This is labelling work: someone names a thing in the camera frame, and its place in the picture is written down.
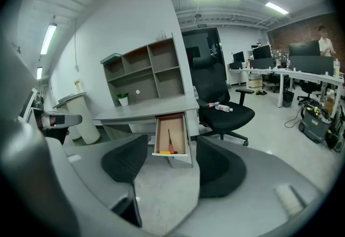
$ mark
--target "white shirt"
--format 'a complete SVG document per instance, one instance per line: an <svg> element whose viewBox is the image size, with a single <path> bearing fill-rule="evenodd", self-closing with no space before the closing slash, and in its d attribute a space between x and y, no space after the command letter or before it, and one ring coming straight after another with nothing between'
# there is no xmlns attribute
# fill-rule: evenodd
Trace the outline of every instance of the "white shirt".
<svg viewBox="0 0 345 237"><path fill-rule="evenodd" d="M331 48L332 51L333 51L333 45L332 45L330 39L328 39L328 38L326 38L326 40L324 40L323 38L321 38L321 39L319 40L319 46L320 46L320 52L321 52L321 51L324 51L324 50L325 50L326 48L328 48L329 46L330 46L330 48ZM327 51L326 51L325 56L331 56L331 55L330 55L330 50L327 50Z"/></svg>

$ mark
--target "brick wall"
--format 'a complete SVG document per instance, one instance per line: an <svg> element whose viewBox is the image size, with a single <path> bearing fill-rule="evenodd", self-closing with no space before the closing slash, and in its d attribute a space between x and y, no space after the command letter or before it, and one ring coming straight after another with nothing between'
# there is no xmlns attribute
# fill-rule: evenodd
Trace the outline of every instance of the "brick wall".
<svg viewBox="0 0 345 237"><path fill-rule="evenodd" d="M268 38L273 50L288 49L288 45L301 41L320 40L319 25L328 28L328 38L332 41L336 58L345 71L345 35L338 23L336 13L316 16L301 20L278 29L269 31Z"/></svg>

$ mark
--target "open drawer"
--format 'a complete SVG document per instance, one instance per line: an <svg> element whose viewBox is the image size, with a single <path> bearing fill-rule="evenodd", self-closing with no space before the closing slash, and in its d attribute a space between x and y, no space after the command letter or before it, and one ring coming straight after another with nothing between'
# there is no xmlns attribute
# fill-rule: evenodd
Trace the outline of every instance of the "open drawer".
<svg viewBox="0 0 345 237"><path fill-rule="evenodd" d="M153 156L184 157L188 156L187 127L183 113L157 116L156 141ZM169 151L169 133L175 154L161 154Z"/></svg>

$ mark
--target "screwdriver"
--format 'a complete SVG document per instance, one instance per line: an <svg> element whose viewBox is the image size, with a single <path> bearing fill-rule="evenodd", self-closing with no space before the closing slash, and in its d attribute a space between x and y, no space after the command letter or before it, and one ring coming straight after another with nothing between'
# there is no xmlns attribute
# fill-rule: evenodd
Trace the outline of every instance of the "screwdriver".
<svg viewBox="0 0 345 237"><path fill-rule="evenodd" d="M170 138L170 130L168 129L168 134L169 134L169 151L171 154L174 154L174 146L173 143L171 142L171 138Z"/></svg>

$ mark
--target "machine wheel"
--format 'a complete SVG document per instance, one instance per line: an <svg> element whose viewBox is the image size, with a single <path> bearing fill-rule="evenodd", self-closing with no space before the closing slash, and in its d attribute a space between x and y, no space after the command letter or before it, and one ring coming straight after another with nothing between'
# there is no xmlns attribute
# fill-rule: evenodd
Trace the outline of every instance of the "machine wheel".
<svg viewBox="0 0 345 237"><path fill-rule="evenodd" d="M301 132L304 132L304 124L303 124L302 122L298 125L298 129L299 129Z"/></svg>

